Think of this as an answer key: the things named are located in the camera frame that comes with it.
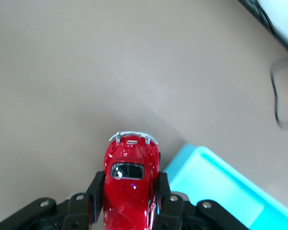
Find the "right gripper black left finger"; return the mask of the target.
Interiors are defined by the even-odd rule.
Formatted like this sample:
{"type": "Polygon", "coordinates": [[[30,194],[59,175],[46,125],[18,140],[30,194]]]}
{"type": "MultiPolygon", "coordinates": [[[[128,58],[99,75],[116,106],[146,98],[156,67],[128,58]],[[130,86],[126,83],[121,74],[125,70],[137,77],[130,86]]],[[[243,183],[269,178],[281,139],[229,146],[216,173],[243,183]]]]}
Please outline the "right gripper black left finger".
{"type": "Polygon", "coordinates": [[[105,175],[96,173],[88,189],[60,204],[39,198],[0,222],[0,230],[91,230],[103,207],[105,175]]]}

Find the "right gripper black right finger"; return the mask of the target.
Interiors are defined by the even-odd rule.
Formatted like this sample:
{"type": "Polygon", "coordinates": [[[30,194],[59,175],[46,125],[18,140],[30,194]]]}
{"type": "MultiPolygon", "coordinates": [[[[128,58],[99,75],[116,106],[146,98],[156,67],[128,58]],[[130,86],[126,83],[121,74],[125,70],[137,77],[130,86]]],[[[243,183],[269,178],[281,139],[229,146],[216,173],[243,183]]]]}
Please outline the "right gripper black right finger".
{"type": "Polygon", "coordinates": [[[180,152],[157,182],[161,204],[157,230],[246,230],[228,210],[236,191],[206,152],[180,152]]]}

